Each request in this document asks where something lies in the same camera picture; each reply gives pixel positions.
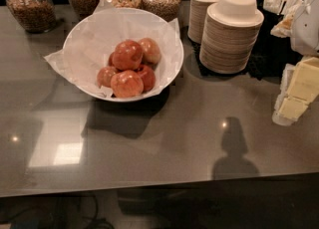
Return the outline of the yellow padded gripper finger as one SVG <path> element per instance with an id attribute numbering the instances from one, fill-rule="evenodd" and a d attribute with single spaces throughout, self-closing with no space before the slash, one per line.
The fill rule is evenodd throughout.
<path id="1" fill-rule="evenodd" d="M 295 66 L 287 64 L 274 106 L 272 120 L 289 126 L 299 120 L 319 96 L 319 59 L 305 56 Z"/>

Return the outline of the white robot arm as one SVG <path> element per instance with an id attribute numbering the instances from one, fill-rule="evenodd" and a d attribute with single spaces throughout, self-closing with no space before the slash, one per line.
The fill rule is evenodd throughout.
<path id="1" fill-rule="evenodd" d="M 287 64 L 281 78 L 272 120 L 284 126 L 298 121 L 319 96 L 319 0 L 304 0 L 291 26 L 291 48 L 303 56 Z"/>

